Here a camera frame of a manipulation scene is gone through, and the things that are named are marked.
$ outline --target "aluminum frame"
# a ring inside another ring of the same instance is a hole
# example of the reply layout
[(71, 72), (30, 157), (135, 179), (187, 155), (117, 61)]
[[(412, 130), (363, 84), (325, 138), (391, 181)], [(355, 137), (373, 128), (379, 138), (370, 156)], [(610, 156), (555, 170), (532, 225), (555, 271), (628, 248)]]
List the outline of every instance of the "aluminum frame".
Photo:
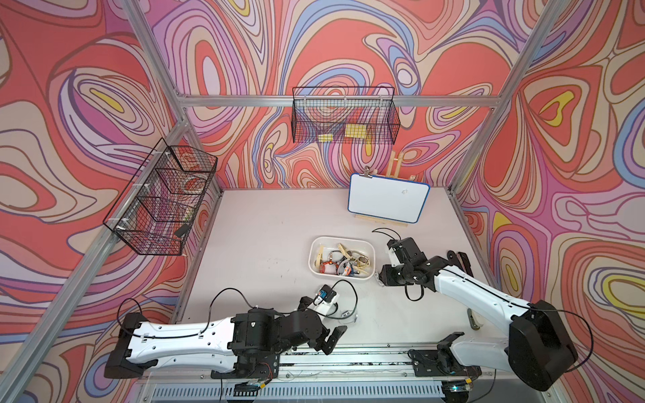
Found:
[[(507, 78), (502, 91), (499, 96), (447, 96), (447, 97), (433, 97), (433, 96), (419, 96), (419, 97), (395, 97), (397, 106), (487, 106), (492, 110), (487, 115), (487, 118), (482, 126), (482, 130), (478, 133), (477, 138), (469, 147), (466, 155), (462, 159), (457, 173), (453, 177), (452, 182), (449, 184), (449, 196), (453, 208), (459, 219), (464, 226), (464, 231), (469, 235), (469, 240), (476, 251), (477, 259), (482, 268), (487, 267), (486, 261), (483, 259), (479, 250), (479, 245), (473, 237), (470, 237), (470, 228), (465, 224), (465, 216), (461, 211), (461, 206), (454, 197), (455, 184), (460, 184), (465, 175), (468, 174), (467, 161), (479, 159), (479, 154), (490, 138), (495, 128), (495, 123), (500, 119), (501, 113), (511, 101), (514, 91), (519, 86), (524, 74), (528, 71), (535, 54), (538, 52), (540, 46), (544, 42), (546, 36), (549, 34), (551, 27), (560, 15), (564, 7), (570, 0), (549, 0), (547, 5), (539, 17), (537, 24), (529, 35), (526, 45), (521, 51), (517, 62), (512, 66), (509, 77)], [(203, 145), (197, 136), (192, 123), (190, 122), (187, 114), (186, 107), (191, 106), (291, 106), (291, 102), (286, 102), (282, 96), (234, 96), (234, 95), (215, 95), (208, 97), (195, 97), (194, 95), (180, 95), (170, 77), (168, 68), (163, 63), (161, 53), (157, 46), (157, 42), (153, 37), (150, 26), (148, 25), (145, 16), (136, 0), (123, 0), (123, 10), (130, 20), (130, 24), (135, 32), (137, 39), (141, 44), (144, 54), (147, 56), (154, 75), (159, 80), (163, 92), (168, 99), (168, 104), (173, 110), (177, 123), (167, 136), (168, 144), (177, 144), (181, 139), (181, 128), (188, 129), (188, 142), (191, 146), (203, 150)], [(151, 169), (153, 164), (148, 164), (146, 168)], [(137, 184), (142, 183), (140, 180), (144, 178), (144, 174), (140, 175)], [(221, 190), (217, 183), (215, 183), (217, 190), (217, 197), (221, 197)], [(219, 200), (215, 203), (213, 210), (219, 205)], [(127, 203), (122, 204), (121, 208), (127, 206)], [(5, 368), (2, 376), (0, 377), (0, 403), (13, 403), (21, 396), (22, 392), (27, 387), (29, 381), (33, 377), (38, 366), (44, 360), (46, 354), (49, 352), (52, 344), (58, 337), (60, 331), (64, 328), (67, 320), (70, 318), (78, 303), (83, 298), (89, 285), (92, 283), (97, 272), (105, 262), (105, 259), (112, 251), (116, 244), (117, 237), (111, 233), (107, 228), (101, 230), (98, 238), (94, 240), (88, 252), (85, 254), (81, 262), (77, 265), (71, 276), (65, 281), (61, 291), (56, 295), (52, 303), (49, 305), (45, 314), (40, 318), (36, 324), (35, 329), (27, 336), (25, 342), (21, 345), (19, 351), (14, 355), (13, 359)]]
[(190, 290), (193, 289), (193, 284), (195, 284), (195, 278), (197, 277), (197, 270), (201, 265), (202, 258), (204, 257), (204, 251), (206, 250), (206, 244), (210, 238), (210, 234), (213, 230), (213, 225), (215, 224), (215, 217), (217, 216), (217, 211), (219, 210), (219, 205), (222, 203), (223, 193), (216, 192), (215, 205), (213, 210), (211, 210), (208, 220), (206, 221), (206, 227), (204, 228), (204, 233), (202, 234), (202, 239), (199, 241), (199, 249), (193, 257), (193, 260), (190, 262), (190, 266), (186, 271), (186, 277), (184, 278), (184, 285), (181, 287), (179, 292), (179, 298), (177, 299), (177, 305), (172, 311), (170, 316), (169, 323), (177, 323), (177, 321), (182, 320), (184, 317), (184, 311), (186, 310), (186, 303), (188, 302), (188, 297), (190, 296)]
[[(307, 95), (307, 99), (328, 99), (321, 95)], [(378, 98), (373, 95), (356, 95), (352, 99)], [(183, 107), (196, 106), (282, 106), (293, 105), (291, 95), (179, 95)], [(394, 95), (396, 106), (478, 106), (494, 108), (501, 98), (494, 95)]]
[[(121, 4), (123, 5), (123, 11), (127, 15), (130, 25), (132, 26), (132, 30), (141, 44), (141, 49), (150, 63), (152, 72), (159, 81), (159, 84), (161, 84), (164, 95), (166, 96), (168, 104), (175, 114), (178, 123), (190, 122), (188, 115), (186, 115), (186, 108), (182, 107), (179, 103), (177, 98), (179, 92), (170, 77), (168, 68), (161, 58), (161, 52), (157, 46), (157, 41), (154, 39), (150, 25), (139, 6), (138, 0), (122, 0)], [(204, 146), (199, 140), (192, 124), (190, 124), (190, 130), (187, 134), (188, 144), (190, 144), (191, 147), (197, 148), (198, 150), (204, 150)]]
[(533, 31), (531, 31), (531, 34), (524, 45), (524, 48), (522, 48), (517, 61), (511, 68), (511, 72), (508, 74), (506, 82), (500, 92), (501, 99), (499, 104), (495, 109), (488, 113), (481, 130), (468, 148), (466, 155), (462, 158), (459, 167), (457, 168), (457, 172), (452, 177), (452, 181), (448, 185), (448, 189), (451, 191), (454, 192), (456, 187), (466, 179), (466, 176), (469, 174), (468, 167), (471, 166), (471, 163), (479, 160), (484, 145), (493, 135), (497, 122), (502, 118), (506, 107), (513, 99), (513, 94), (516, 89), (518, 89), (522, 78), (524, 78), (524, 75), (531, 67), (531, 63), (540, 51), (544, 40), (551, 32), (553, 24), (555, 24), (556, 20), (569, 2), (570, 0), (549, 0), (548, 3), (546, 3), (542, 14), (535, 23)]

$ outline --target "wire mesh basket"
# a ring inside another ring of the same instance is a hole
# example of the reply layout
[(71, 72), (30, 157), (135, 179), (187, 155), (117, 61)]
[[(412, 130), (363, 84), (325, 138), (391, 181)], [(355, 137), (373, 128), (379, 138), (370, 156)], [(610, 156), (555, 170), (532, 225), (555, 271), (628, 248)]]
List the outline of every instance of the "wire mesh basket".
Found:
[(391, 86), (293, 88), (294, 143), (394, 144), (401, 127)]
[(123, 214), (108, 218), (125, 191), (103, 223), (140, 255), (182, 255), (216, 169), (214, 155), (166, 145)]

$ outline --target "whiteboard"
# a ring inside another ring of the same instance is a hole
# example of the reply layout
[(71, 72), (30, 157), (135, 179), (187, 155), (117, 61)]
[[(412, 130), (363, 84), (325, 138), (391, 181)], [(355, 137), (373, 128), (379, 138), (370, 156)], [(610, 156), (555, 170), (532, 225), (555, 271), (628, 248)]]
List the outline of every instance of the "whiteboard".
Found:
[(430, 185), (386, 177), (365, 177), (355, 173), (350, 179), (347, 210), (388, 220), (417, 222), (426, 203)]

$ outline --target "colorful patterned wall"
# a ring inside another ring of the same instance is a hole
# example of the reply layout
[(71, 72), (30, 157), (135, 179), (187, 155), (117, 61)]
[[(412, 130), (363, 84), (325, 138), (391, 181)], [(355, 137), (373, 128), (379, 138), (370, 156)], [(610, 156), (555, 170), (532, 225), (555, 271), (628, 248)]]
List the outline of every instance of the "colorful patterned wall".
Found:
[(644, 402), (645, 4), (571, 3), (459, 197), (506, 292), (590, 322), (573, 401)]
[[(541, 0), (142, 2), (180, 93), (291, 94), (299, 85), (392, 84), (403, 95), (495, 95)], [(347, 187), (367, 165), (447, 186), (487, 108), (401, 108), (395, 146), (303, 145), (290, 108), (187, 111), (225, 188)]]
[(0, 3), (0, 370), (174, 123), (120, 11), (78, 5)]
[[(115, 247), (29, 383), (21, 403), (126, 399), (134, 380), (103, 377), (119, 334), (115, 319), (119, 304), (134, 298), (147, 318), (168, 323), (213, 203), (213, 194), (208, 192), (184, 249), (186, 256), (139, 256), (121, 242)], [(128, 301), (121, 315), (137, 310), (134, 302)]]
[[(114, 1), (0, 2), (0, 370), (173, 124)], [(146, 315), (168, 320), (210, 197), (188, 256), (140, 257), (122, 243), (114, 248), (24, 401), (67, 403), (127, 392), (128, 382), (102, 376), (118, 304), (135, 297)]]
[[(218, 155), (223, 188), (346, 188), (351, 174), (365, 166), (385, 173), (392, 150), (403, 151), (399, 177), (447, 186), (488, 113), (488, 108), (414, 108), (412, 127), (399, 130), (394, 146), (361, 146), (294, 144), (291, 108), (230, 109), (237, 111), (228, 123), (193, 119), (205, 149)], [(198, 116), (212, 113), (193, 110)]]

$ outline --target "wire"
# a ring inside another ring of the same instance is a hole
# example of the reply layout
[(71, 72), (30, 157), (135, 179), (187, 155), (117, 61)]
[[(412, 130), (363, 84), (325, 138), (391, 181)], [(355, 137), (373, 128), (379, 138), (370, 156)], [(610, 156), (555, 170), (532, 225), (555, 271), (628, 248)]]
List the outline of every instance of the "wire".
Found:
[(421, 296), (417, 299), (412, 299), (408, 295), (408, 283), (405, 284), (405, 296), (412, 302), (417, 302), (418, 300), (421, 300), (423, 298), (423, 286), (421, 286)]
[[(271, 375), (271, 379), (273, 380), (273, 371), (271, 370), (271, 366), (265, 362), (261, 362), (260, 364), (266, 365), (266, 367), (269, 369), (269, 374)], [(266, 377), (266, 379), (263, 382), (266, 382), (269, 380), (269, 377)]]
[(217, 293), (215, 298), (213, 298), (213, 300), (210, 302), (210, 305), (208, 306), (208, 320), (206, 321), (206, 327), (202, 331), (200, 331), (199, 334), (202, 334), (206, 330), (208, 330), (208, 325), (210, 323), (210, 314), (211, 314), (211, 311), (213, 310), (213, 303), (219, 297), (219, 295), (221, 293), (223, 293), (224, 291), (226, 291), (226, 290), (237, 291), (242, 296), (242, 298), (244, 299), (244, 302), (246, 302), (246, 305), (248, 305), (249, 308), (251, 308), (251, 309), (255, 308), (254, 306), (252, 306), (251, 304), (248, 303), (248, 301), (246, 300), (246, 297), (244, 296), (244, 294), (242, 294), (242, 291), (238, 290), (237, 288), (227, 287), (227, 288), (223, 289), (222, 291), (220, 291), (219, 293)]
[(351, 314), (349, 314), (349, 315), (347, 315), (347, 316), (346, 316), (346, 317), (344, 317), (344, 318), (339, 318), (339, 317), (334, 317), (334, 316), (331, 316), (331, 315), (323, 315), (322, 313), (319, 313), (319, 312), (316, 312), (316, 311), (314, 311), (314, 312), (318, 313), (318, 315), (320, 315), (320, 316), (322, 316), (322, 317), (326, 317), (326, 318), (329, 318), (329, 319), (338, 319), (338, 320), (347, 319), (347, 318), (351, 317), (354, 313), (356, 313), (356, 307), (357, 307), (357, 306), (358, 306), (358, 304), (359, 304), (359, 295), (358, 295), (358, 293), (356, 292), (356, 289), (354, 288), (354, 285), (353, 285), (351, 282), (349, 282), (349, 281), (347, 281), (347, 280), (345, 280), (345, 279), (338, 280), (338, 281), (337, 281), (337, 282), (335, 282), (335, 283), (334, 283), (334, 285), (332, 286), (332, 290), (333, 290), (333, 288), (334, 288), (334, 287), (336, 287), (336, 285), (337, 285), (338, 283), (340, 283), (341, 281), (344, 281), (344, 282), (346, 282), (347, 284), (349, 284), (349, 285), (350, 285), (350, 287), (352, 287), (352, 291), (354, 291), (354, 297), (356, 298), (356, 302), (354, 303), (354, 309), (352, 309), (352, 313), (351, 313)]
[[(133, 300), (133, 301), (137, 304), (137, 306), (139, 307), (139, 312), (143, 315), (143, 310), (141, 309), (141, 305), (139, 305), (139, 303), (137, 302), (137, 300), (135, 300), (134, 298), (125, 298), (125, 299), (124, 299), (123, 301), (121, 301), (121, 303), (119, 304), (119, 309), (117, 309), (117, 323), (118, 323), (118, 324), (119, 324), (119, 326), (121, 327), (121, 330), (123, 330), (125, 333), (129, 334), (130, 336), (134, 336), (134, 337), (139, 337), (139, 338), (141, 338), (141, 337), (143, 337), (143, 336), (138, 335), (138, 334), (135, 334), (135, 333), (133, 333), (133, 332), (131, 332), (131, 331), (127, 330), (126, 328), (124, 328), (124, 327), (123, 327), (123, 323), (121, 323), (121, 319), (119, 319), (119, 317), (121, 316), (121, 307), (123, 307), (123, 303), (124, 303), (124, 302), (126, 302), (127, 300)], [(184, 338), (186, 338), (186, 337), (193, 337), (193, 336), (198, 336), (198, 335), (199, 335), (198, 333), (194, 333), (194, 334), (192, 334), (192, 335), (182, 335), (182, 336), (147, 336), (147, 337), (145, 337), (145, 338), (146, 338), (146, 339), (184, 339)]]
[(373, 230), (372, 232), (378, 232), (378, 233), (381, 233), (381, 234), (383, 234), (383, 235), (387, 235), (387, 236), (389, 236), (390, 238), (392, 238), (392, 240), (393, 240), (393, 241), (396, 241), (396, 240), (397, 240), (395, 237), (391, 236), (389, 233), (384, 233), (384, 232), (382, 232), (382, 231), (377, 231), (377, 230)]
[(419, 350), (415, 350), (415, 349), (409, 349), (408, 350), (408, 358), (413, 360), (413, 361), (429, 361), (432, 364), (437, 363), (437, 360), (433, 360), (430, 357), (426, 357)]
[(480, 397), (476, 398), (475, 400), (469, 401), (468, 403), (474, 403), (474, 402), (476, 402), (476, 401), (478, 401), (480, 399), (483, 399), (484, 397), (488, 396), (488, 394), (493, 390), (493, 387), (495, 386), (495, 379), (496, 378), (497, 378), (497, 370), (495, 370), (495, 373), (493, 374), (493, 383), (490, 385), (490, 389), (488, 390), (488, 392), (484, 393), (483, 395), (481, 395)]
[[(191, 335), (181, 335), (181, 336), (154, 336), (154, 335), (152, 335), (152, 336), (147, 336), (147, 337), (145, 337), (145, 338), (146, 338), (146, 339), (185, 339), (185, 338), (187, 338), (187, 337), (199, 336), (200, 334), (202, 334), (202, 333), (204, 333), (206, 330), (208, 330), (208, 325), (209, 325), (209, 323), (210, 323), (211, 310), (212, 310), (212, 308), (213, 308), (213, 302), (215, 302), (215, 300), (219, 297), (219, 295), (220, 295), (221, 293), (223, 293), (224, 291), (226, 291), (226, 290), (234, 290), (234, 291), (237, 291), (237, 292), (242, 296), (242, 298), (244, 299), (244, 302), (246, 303), (246, 305), (248, 305), (248, 307), (249, 307), (249, 308), (251, 308), (251, 309), (252, 309), (252, 308), (254, 308), (251, 304), (249, 304), (248, 300), (246, 299), (246, 297), (244, 296), (244, 294), (242, 294), (242, 292), (241, 292), (240, 290), (238, 290), (237, 288), (231, 288), (231, 287), (229, 287), (229, 288), (225, 288), (225, 289), (221, 290), (219, 293), (217, 293), (217, 295), (215, 296), (215, 298), (213, 298), (213, 300), (210, 302), (210, 305), (209, 305), (209, 307), (208, 307), (208, 320), (206, 321), (206, 327), (205, 327), (202, 331), (200, 331), (199, 333), (193, 333), (193, 334), (191, 334)], [(129, 299), (130, 299), (130, 300), (133, 300), (133, 301), (137, 304), (137, 306), (139, 307), (139, 312), (141, 312), (141, 314), (143, 315), (143, 311), (141, 310), (141, 305), (139, 305), (139, 303), (138, 303), (135, 299), (133, 299), (133, 298), (125, 298), (123, 301), (121, 301), (121, 304), (119, 305), (119, 309), (117, 310), (117, 323), (119, 324), (119, 326), (121, 327), (121, 329), (122, 329), (125, 333), (129, 334), (130, 336), (134, 336), (134, 337), (139, 337), (139, 338), (141, 338), (141, 337), (143, 337), (143, 336), (138, 335), (138, 334), (135, 334), (135, 333), (133, 333), (133, 332), (131, 332), (131, 331), (129, 331), (129, 330), (127, 330), (127, 329), (125, 329), (125, 328), (123, 327), (123, 323), (121, 323), (121, 320), (119, 319), (119, 317), (121, 316), (121, 307), (123, 306), (123, 303), (124, 303), (124, 302), (126, 302), (126, 301), (127, 301), (127, 300), (129, 300)]]
[(392, 231), (392, 232), (394, 232), (395, 234), (397, 234), (397, 236), (399, 237), (399, 241), (401, 240), (401, 236), (399, 235), (399, 233), (398, 233), (398, 232), (396, 232), (395, 230), (391, 229), (391, 228), (378, 227), (378, 228), (375, 228), (374, 230), (372, 230), (372, 232), (377, 232), (377, 233), (381, 233), (381, 234), (383, 234), (383, 235), (387, 235), (387, 236), (389, 236), (390, 238), (392, 238), (393, 240), (395, 240), (395, 241), (396, 241), (396, 238), (395, 238), (395, 237), (393, 237), (393, 236), (391, 236), (389, 233), (384, 233), (384, 232), (377, 231), (377, 230), (389, 230), (389, 231)]
[(222, 377), (219, 377), (219, 400), (218, 400), (218, 402), (222, 401), (222, 395), (223, 394), (224, 394), (224, 380), (222, 379)]

